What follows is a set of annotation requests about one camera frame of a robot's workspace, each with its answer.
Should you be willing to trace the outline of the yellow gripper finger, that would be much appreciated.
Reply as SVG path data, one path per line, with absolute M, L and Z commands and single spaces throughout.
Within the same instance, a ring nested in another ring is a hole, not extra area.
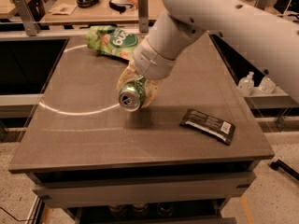
M 134 80 L 138 76 L 139 74 L 135 69 L 135 62 L 131 60 L 119 77 L 119 80 L 117 82 L 117 90 L 119 91 L 126 83 Z
M 153 102 L 161 84 L 162 84 L 161 80 L 149 80 L 149 79 L 144 80 L 143 92 L 145 98 L 142 105 L 143 108 L 148 107 Z

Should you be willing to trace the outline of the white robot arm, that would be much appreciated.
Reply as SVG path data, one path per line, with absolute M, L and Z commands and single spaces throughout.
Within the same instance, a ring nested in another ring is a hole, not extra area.
M 149 105 L 180 53 L 208 32 L 221 37 L 299 102 L 298 25 L 239 0 L 163 0 L 161 13 L 134 50 L 117 88 L 144 77 Z

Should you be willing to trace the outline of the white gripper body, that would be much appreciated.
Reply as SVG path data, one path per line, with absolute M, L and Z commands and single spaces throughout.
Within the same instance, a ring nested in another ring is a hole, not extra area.
M 167 78 L 178 56 L 194 43 L 204 30 L 163 12 L 133 53 L 136 72 L 148 80 Z

